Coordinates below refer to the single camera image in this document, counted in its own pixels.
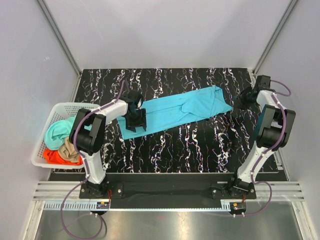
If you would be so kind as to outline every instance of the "white wall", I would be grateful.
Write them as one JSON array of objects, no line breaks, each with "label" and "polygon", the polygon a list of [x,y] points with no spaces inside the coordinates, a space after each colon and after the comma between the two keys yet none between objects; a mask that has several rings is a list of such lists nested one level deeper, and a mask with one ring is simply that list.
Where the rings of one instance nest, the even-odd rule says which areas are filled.
[{"label": "white wall", "polygon": [[45,0],[80,68],[255,67],[290,0]]},{"label": "white wall", "polygon": [[[279,97],[296,111],[287,146],[283,149],[290,177],[298,180],[320,236],[320,1],[302,0],[284,26],[258,74],[286,83],[291,97]],[[277,90],[283,88],[272,84]]]},{"label": "white wall", "polygon": [[21,239],[38,180],[31,153],[52,106],[76,75],[35,0],[0,1],[0,235]]}]

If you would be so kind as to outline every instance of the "black base bracket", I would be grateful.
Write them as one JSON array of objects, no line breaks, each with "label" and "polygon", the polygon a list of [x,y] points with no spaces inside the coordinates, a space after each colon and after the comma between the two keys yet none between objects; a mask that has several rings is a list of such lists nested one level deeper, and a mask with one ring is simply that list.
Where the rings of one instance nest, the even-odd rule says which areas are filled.
[{"label": "black base bracket", "polygon": [[[224,200],[224,199],[234,199],[234,200],[242,200],[244,198],[243,194],[232,195],[230,191],[227,190],[226,184],[212,184],[211,185],[211,193],[212,199],[214,200]],[[257,199],[256,190],[253,187],[252,190],[245,194],[246,199]]]},{"label": "black base bracket", "polygon": [[112,199],[121,199],[124,192],[124,184],[122,182],[103,181],[100,190],[91,186],[90,182],[86,182],[81,186],[80,199],[105,199],[109,198],[108,190],[111,190]]}]

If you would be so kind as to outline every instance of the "plastic basket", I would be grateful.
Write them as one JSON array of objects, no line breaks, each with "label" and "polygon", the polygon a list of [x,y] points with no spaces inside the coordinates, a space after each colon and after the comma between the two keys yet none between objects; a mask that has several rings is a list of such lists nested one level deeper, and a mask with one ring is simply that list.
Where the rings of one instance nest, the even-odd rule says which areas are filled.
[{"label": "plastic basket", "polygon": [[46,123],[43,127],[43,130],[41,132],[40,138],[38,142],[36,143],[36,147],[34,149],[34,152],[32,154],[31,162],[33,165],[43,168],[50,168],[50,169],[81,169],[84,167],[84,165],[63,165],[63,164],[50,164],[47,162],[47,160],[44,158],[43,153],[44,150],[47,148],[44,137],[45,133],[48,130],[48,128],[55,122],[63,119],[68,119],[72,116],[77,115],[78,110],[81,108],[85,109],[96,109],[99,107],[97,104],[91,104],[91,103],[78,103],[78,102],[63,102],[56,104],[46,120]]}]

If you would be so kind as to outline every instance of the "teal cloth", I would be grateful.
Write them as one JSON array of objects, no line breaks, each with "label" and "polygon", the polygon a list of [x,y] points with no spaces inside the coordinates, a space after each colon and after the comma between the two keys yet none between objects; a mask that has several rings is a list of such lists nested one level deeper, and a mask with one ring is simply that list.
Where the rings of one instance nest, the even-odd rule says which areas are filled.
[{"label": "teal cloth", "polygon": [[[58,150],[65,143],[65,138],[69,137],[75,119],[76,116],[72,116],[68,119],[56,121],[48,128],[44,135],[44,143],[48,149]],[[84,128],[91,130],[91,126],[85,126]]]},{"label": "teal cloth", "polygon": [[146,109],[146,131],[142,127],[137,127],[136,132],[127,130],[125,118],[117,118],[124,140],[201,121],[233,110],[226,104],[222,89],[217,86],[145,101],[142,108]]}]

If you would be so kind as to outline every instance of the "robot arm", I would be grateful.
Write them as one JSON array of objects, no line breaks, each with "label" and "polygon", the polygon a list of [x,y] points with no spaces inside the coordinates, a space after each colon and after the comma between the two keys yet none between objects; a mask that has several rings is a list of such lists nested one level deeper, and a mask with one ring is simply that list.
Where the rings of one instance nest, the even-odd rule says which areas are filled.
[{"label": "robot arm", "polygon": [[[105,109],[98,108],[100,111],[92,114],[77,133],[76,146],[84,155],[84,168],[86,174],[89,175],[87,184],[100,194],[104,194],[107,191],[105,189],[107,186],[103,183],[106,173],[103,170],[100,156],[100,149],[105,140],[105,126],[117,117],[123,116],[126,129],[135,132],[136,127],[143,127],[146,130],[146,109],[141,108],[143,101],[141,93],[130,90],[129,93],[123,94],[119,100],[112,100],[109,107]],[[96,111],[96,109],[88,110],[82,108],[78,111],[69,136],[73,144],[79,123],[93,111]],[[91,130],[85,129],[85,126],[90,125]]]},{"label": "robot arm", "polygon": [[[270,82],[269,76],[258,76],[254,88],[248,87],[234,98],[235,109],[246,109],[254,103],[258,103],[262,109],[254,128],[253,147],[245,162],[238,168],[236,175],[228,182],[228,194],[234,198],[250,193],[256,176],[266,160],[276,150],[283,148],[287,144],[291,133],[296,113],[286,109],[279,102],[275,91],[270,89]],[[267,151],[281,136],[284,119],[279,106],[284,109],[285,113],[286,126],[284,135],[275,148]]]}]

